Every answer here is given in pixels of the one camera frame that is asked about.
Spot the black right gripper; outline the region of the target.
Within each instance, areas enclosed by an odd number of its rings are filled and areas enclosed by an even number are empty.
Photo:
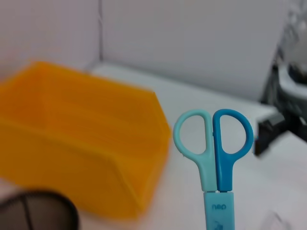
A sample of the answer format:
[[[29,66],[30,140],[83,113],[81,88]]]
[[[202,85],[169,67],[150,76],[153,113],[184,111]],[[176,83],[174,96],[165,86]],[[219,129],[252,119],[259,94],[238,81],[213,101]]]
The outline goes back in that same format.
[[[291,131],[296,125],[296,117],[290,113],[274,113],[258,122],[255,137],[255,156],[261,156],[279,136]]]

